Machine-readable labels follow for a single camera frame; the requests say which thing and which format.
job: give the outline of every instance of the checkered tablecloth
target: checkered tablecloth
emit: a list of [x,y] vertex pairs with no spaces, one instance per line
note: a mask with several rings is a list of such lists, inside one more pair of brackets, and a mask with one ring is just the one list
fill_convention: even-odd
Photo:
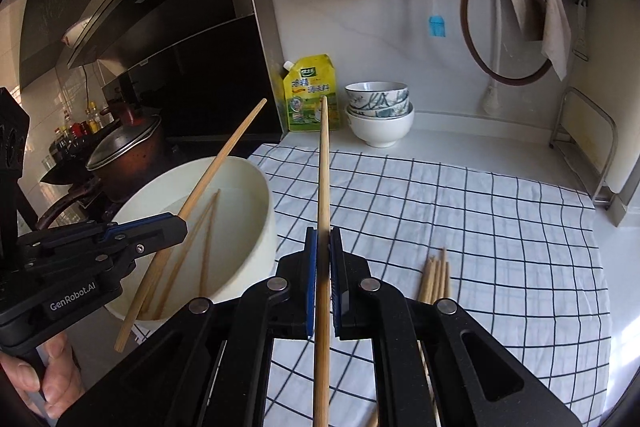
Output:
[[[306,227],[316,226],[317,152],[263,145],[250,160],[274,192],[276,259],[301,250]],[[426,257],[446,247],[452,296],[581,422],[600,422],[611,324],[588,195],[338,150],[331,201],[344,249],[407,297],[417,296]],[[276,341],[266,427],[311,425],[313,352],[312,340]],[[330,424],[364,425],[375,407],[370,341],[332,340],[330,385]]]

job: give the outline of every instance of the yellow pouch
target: yellow pouch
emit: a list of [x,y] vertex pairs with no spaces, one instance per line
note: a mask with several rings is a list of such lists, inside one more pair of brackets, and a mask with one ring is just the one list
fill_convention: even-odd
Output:
[[319,131],[321,99],[329,105],[329,128],[340,127],[335,69],[328,55],[300,58],[284,78],[290,131]]

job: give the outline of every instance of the range hood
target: range hood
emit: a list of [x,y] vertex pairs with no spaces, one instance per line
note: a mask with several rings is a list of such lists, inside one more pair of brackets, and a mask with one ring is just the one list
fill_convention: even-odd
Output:
[[[270,103],[250,133],[286,132],[272,0],[105,0],[68,66],[96,60],[116,77],[107,100],[159,108],[169,138],[222,139],[262,97]],[[196,121],[203,111],[213,116]]]

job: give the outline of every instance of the chopstick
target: chopstick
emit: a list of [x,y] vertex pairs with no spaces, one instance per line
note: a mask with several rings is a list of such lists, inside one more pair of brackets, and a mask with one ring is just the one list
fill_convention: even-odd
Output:
[[219,194],[220,194],[220,190],[217,190],[216,193],[213,194],[211,200],[209,201],[209,203],[207,203],[207,206],[202,211],[202,214],[200,214],[200,217],[198,218],[195,227],[193,227],[193,230],[188,233],[187,240],[182,244],[182,247],[180,249],[180,256],[178,257],[178,261],[176,261],[176,263],[174,264],[174,268],[171,270],[171,273],[169,274],[169,279],[166,285],[164,286],[164,290],[162,290],[160,301],[158,302],[158,307],[156,308],[156,313],[154,314],[153,320],[158,320],[161,317],[162,311],[164,311],[164,306],[166,305],[166,300],[169,298],[169,294],[171,293],[171,290],[174,287],[175,279],[178,277],[178,273],[180,273],[180,268],[182,268],[182,264],[184,263],[184,260],[187,258],[187,254],[191,250],[191,245],[193,244],[193,241],[198,235],[198,232],[200,231],[205,218],[209,216],[209,213],[212,212],[213,209],[215,208],[216,202],[218,201]]
[[318,176],[318,252],[316,253],[316,338],[314,343],[314,427],[329,425],[329,109],[322,97],[320,119],[320,161]]
[[[447,249],[440,250],[440,259],[427,257],[422,270],[422,279],[420,281],[420,290],[418,291],[418,301],[425,304],[433,304],[438,299],[449,297],[449,263],[447,262]],[[429,369],[427,368],[426,357],[422,352],[422,346],[418,341],[418,350],[424,366],[424,372],[427,376],[427,382],[430,385],[431,400],[433,400],[433,391],[431,389]],[[438,410],[434,408],[436,418]],[[367,427],[378,427],[378,408],[376,407],[366,424]]]
[[207,227],[207,237],[204,240],[204,250],[202,251],[202,268],[200,269],[200,297],[207,297],[207,279],[209,278],[209,252],[211,250],[211,236],[213,230],[213,222],[216,220],[216,211],[218,210],[218,201],[220,198],[220,189],[213,196],[216,201],[211,207],[211,216],[209,217],[209,226]]
[[[178,216],[182,219],[189,219],[189,215],[193,210],[193,207],[198,203],[202,193],[204,192],[207,185],[209,185],[213,176],[215,176],[216,172],[220,169],[220,166],[225,161],[226,157],[229,156],[229,153],[238,143],[239,139],[242,137],[247,128],[251,125],[252,121],[254,121],[255,117],[258,115],[260,110],[264,107],[264,104],[267,103],[267,99],[263,98],[260,100],[258,105],[254,107],[254,110],[249,113],[249,115],[244,119],[244,121],[240,124],[240,127],[236,129],[236,131],[231,135],[231,138],[224,144],[223,148],[220,150],[218,155],[213,158],[211,165],[204,172],[200,181],[196,184],[194,189],[189,194],[189,197],[182,205],[180,212],[178,212]],[[140,286],[136,291],[131,304],[129,305],[129,310],[127,311],[127,315],[124,318],[122,326],[120,327],[120,332],[118,333],[118,338],[116,339],[116,343],[114,345],[114,349],[122,353],[124,350],[124,346],[127,344],[127,339],[129,338],[129,333],[131,328],[133,327],[133,323],[138,317],[138,313],[140,313],[140,308],[142,308],[143,301],[145,300],[147,294],[151,291],[151,289],[155,290],[156,285],[158,285],[158,281],[162,277],[162,271],[166,266],[167,261],[169,261],[169,255],[171,253],[171,249],[167,248],[165,250],[160,250],[154,258],[151,260],[151,264],[146,269],[145,276],[142,278],[140,282]]]

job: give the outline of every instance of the large white bowl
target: large white bowl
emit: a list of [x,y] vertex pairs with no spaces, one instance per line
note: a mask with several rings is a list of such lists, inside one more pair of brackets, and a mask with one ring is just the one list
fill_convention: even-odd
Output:
[[410,104],[409,112],[395,118],[367,118],[347,111],[347,122],[353,134],[364,140],[371,147],[391,147],[399,139],[404,138],[414,123],[414,106]]
[[[165,172],[138,191],[116,214],[114,221],[126,223],[162,212],[177,214],[187,196],[210,165],[212,158],[202,158]],[[242,158],[230,156],[213,177],[188,219],[191,231],[216,190],[220,189],[216,216],[212,224],[207,297],[213,302],[234,299],[252,284],[269,276],[276,251],[273,197],[260,169]],[[191,299],[198,297],[202,254],[205,248],[207,221],[190,248],[159,320],[139,320],[148,330],[159,328],[167,318]],[[154,295],[151,311],[158,306],[162,290],[175,264],[180,246],[173,254]],[[136,261],[136,269],[122,280],[123,293],[106,305],[123,319],[140,285],[153,254]]]
[[386,109],[409,97],[409,88],[400,82],[359,82],[344,88],[355,110]]

